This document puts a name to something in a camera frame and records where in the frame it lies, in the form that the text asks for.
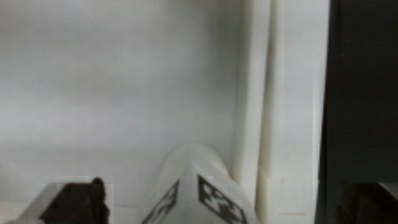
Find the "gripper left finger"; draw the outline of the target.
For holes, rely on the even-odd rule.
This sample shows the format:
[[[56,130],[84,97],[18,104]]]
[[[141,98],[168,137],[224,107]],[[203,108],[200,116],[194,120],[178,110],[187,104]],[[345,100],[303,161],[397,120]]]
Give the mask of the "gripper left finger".
[[[91,182],[50,183],[22,213],[27,224],[109,224],[107,190]]]

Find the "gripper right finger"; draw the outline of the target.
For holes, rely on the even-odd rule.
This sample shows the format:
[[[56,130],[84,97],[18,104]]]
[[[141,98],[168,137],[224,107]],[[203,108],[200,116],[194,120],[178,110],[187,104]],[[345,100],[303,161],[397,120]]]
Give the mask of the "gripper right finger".
[[[347,183],[336,224],[398,224],[398,183]]]

